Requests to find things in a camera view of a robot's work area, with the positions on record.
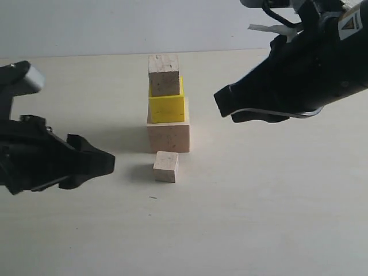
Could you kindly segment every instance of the white wall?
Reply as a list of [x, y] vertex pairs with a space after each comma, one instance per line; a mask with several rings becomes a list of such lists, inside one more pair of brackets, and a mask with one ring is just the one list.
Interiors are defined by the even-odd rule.
[[[0, 58], [267, 48], [239, 0], [3, 0]], [[297, 21], [291, 9], [281, 11]]]

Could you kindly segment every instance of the stacked blocks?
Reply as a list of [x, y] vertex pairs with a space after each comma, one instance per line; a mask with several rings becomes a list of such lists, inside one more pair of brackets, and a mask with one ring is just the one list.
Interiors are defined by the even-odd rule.
[[151, 152], [189, 152], [189, 106], [177, 55], [150, 56], [148, 76], [147, 129]]

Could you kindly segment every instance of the wire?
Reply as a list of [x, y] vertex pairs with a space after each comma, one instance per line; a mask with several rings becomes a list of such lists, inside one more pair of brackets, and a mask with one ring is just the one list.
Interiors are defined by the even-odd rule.
[[271, 10], [270, 5], [269, 5], [269, 0], [264, 0], [262, 3], [262, 10], [270, 17], [272, 17], [273, 19], [277, 20], [278, 22], [284, 24], [285, 26], [289, 27], [289, 28], [296, 28], [299, 26], [300, 23], [292, 23], [289, 20], [283, 18], [282, 16], [280, 16], [279, 14], [275, 13], [274, 11]]

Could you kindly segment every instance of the white table surface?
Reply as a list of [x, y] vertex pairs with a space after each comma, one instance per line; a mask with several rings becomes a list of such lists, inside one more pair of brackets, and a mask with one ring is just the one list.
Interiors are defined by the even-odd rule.
[[175, 184], [146, 153], [147, 55], [30, 59], [47, 84], [13, 117], [84, 136], [116, 169], [71, 191], [1, 187], [0, 275], [365, 275], [368, 95], [307, 120], [222, 119], [213, 94], [267, 53], [179, 54], [192, 151]]

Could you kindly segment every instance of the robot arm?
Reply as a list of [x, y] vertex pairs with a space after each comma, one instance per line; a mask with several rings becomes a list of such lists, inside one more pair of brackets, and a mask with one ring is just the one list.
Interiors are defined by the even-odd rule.
[[81, 136], [68, 135], [65, 142], [41, 117], [10, 119], [13, 97], [37, 93], [43, 86], [44, 77], [27, 61], [0, 67], [0, 185], [12, 194], [55, 184], [74, 189], [114, 170], [115, 157]]
[[[340, 0], [241, 2], [287, 22], [296, 35], [291, 40], [277, 36], [266, 60], [214, 95], [223, 117], [231, 116], [234, 122], [308, 118], [325, 105], [367, 89], [368, 0], [351, 9]], [[289, 6], [300, 23], [280, 19], [271, 10]]]

